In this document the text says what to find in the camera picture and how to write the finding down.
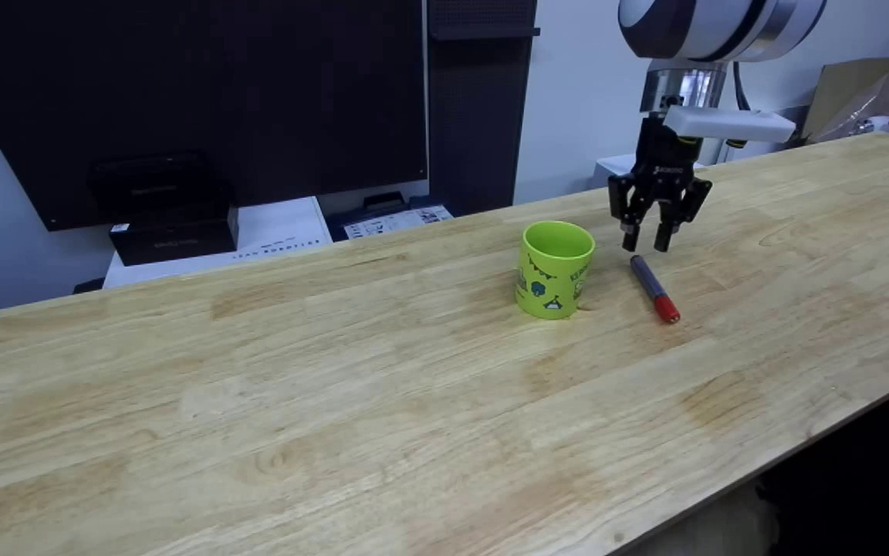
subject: wood grain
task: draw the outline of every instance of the wood grain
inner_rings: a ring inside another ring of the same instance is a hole
[[[660,328],[606,192],[0,313],[0,554],[608,554],[889,396],[889,139],[705,172]],[[571,321],[518,227],[597,239]]]

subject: black monitor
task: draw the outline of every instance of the black monitor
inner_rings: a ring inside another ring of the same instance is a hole
[[[426,175],[418,0],[0,0],[0,149],[46,227],[196,152],[236,203]]]

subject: marker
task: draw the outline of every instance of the marker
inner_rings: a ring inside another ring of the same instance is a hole
[[[642,291],[651,297],[655,313],[663,323],[674,323],[683,318],[683,313],[674,305],[674,300],[665,297],[657,275],[651,273],[651,264],[642,256],[630,256],[630,273],[635,275]]]

